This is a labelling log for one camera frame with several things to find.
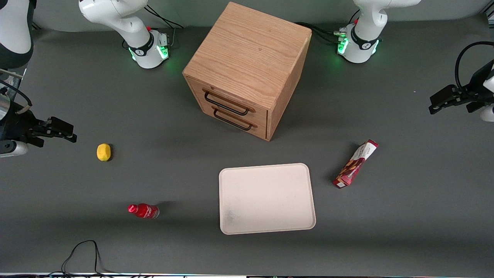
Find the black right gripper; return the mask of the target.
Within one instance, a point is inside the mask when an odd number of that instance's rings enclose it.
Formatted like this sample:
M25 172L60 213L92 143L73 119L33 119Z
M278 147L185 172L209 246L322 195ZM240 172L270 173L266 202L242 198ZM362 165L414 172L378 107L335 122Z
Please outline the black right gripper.
M12 112L4 116L0 123L2 141L21 141L36 147L44 146L44 139L39 137L62 138L71 143L77 141L76 134L73 134L74 126L57 117L42 121L30 111L20 115ZM53 132L46 133L46 128Z

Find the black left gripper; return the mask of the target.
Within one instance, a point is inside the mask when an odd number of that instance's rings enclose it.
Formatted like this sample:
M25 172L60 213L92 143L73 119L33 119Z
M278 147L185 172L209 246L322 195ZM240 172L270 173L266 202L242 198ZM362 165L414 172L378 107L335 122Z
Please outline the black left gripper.
M493 104L494 97L494 61L478 69L466 85L467 93L471 96L470 102L466 100L462 92L455 85L445 86L431 96L429 112L431 115L451 107L467 104L468 113Z

